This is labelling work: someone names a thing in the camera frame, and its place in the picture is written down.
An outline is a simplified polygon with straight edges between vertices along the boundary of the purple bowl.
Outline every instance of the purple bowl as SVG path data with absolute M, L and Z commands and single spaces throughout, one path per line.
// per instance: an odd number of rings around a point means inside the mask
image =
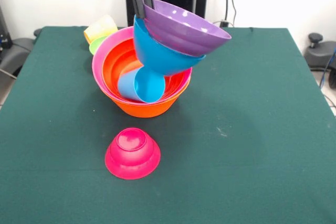
M 145 5 L 145 25 L 161 44 L 199 57 L 208 54 L 231 39 L 231 35 L 205 19 L 161 0 L 154 8 Z

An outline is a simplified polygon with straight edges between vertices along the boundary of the black knob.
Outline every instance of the black knob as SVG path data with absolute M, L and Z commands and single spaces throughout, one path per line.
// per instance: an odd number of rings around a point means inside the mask
M 310 40 L 310 42 L 312 43 L 318 43 L 321 42 L 323 40 L 323 36 L 321 34 L 318 33 L 311 33 L 308 35 L 308 38 Z
M 308 38 L 311 42 L 311 45 L 310 45 L 311 48 L 316 47 L 316 45 L 323 40 L 323 36 L 318 33 L 311 33 L 308 35 Z

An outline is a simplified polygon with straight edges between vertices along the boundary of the magenta bowl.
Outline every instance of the magenta bowl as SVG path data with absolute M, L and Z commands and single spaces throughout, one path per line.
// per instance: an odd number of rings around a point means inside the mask
M 199 57 L 231 39 L 231 35 L 205 19 L 161 0 L 153 0 L 154 8 L 145 5 L 145 25 L 150 35 L 161 44 Z
M 127 128 L 108 147 L 105 165 L 118 178 L 139 179 L 152 173 L 160 158 L 160 148 L 153 138 L 141 129 Z

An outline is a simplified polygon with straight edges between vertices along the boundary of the yellow cup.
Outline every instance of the yellow cup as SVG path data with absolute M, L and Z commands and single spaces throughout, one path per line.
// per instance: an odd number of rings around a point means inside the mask
M 84 31 L 84 36 L 87 42 L 91 44 L 95 39 L 108 36 L 115 33 L 116 31 L 118 31 L 118 28 L 113 18 L 109 15 L 105 15 L 98 21 L 91 24 Z

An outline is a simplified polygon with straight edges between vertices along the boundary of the pink bowl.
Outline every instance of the pink bowl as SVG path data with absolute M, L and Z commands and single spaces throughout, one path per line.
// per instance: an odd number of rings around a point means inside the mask
M 118 178 L 139 179 L 152 173 L 160 158 L 159 146 L 146 132 L 127 128 L 108 147 L 105 165 Z
M 181 81 L 180 85 L 176 88 L 175 92 L 170 94 L 169 96 L 164 95 L 162 99 L 155 103 L 140 103 L 140 102 L 132 102 L 126 99 L 123 99 L 117 93 L 112 93 L 111 90 L 106 86 L 103 75 L 102 75 L 102 66 L 104 60 L 106 59 L 107 55 L 110 51 L 120 45 L 122 42 L 133 38 L 133 26 L 127 27 L 124 29 L 120 29 L 116 33 L 107 37 L 104 42 L 100 45 L 98 50 L 96 51 L 95 55 L 92 59 L 92 72 L 93 77 L 95 78 L 96 83 L 98 84 L 99 88 L 109 97 L 123 103 L 131 104 L 131 105 L 150 105 L 150 104 L 158 104 L 161 102 L 165 102 L 169 100 L 171 97 L 179 94 L 183 88 L 187 85 L 190 81 L 192 69 L 185 70 L 183 80 Z

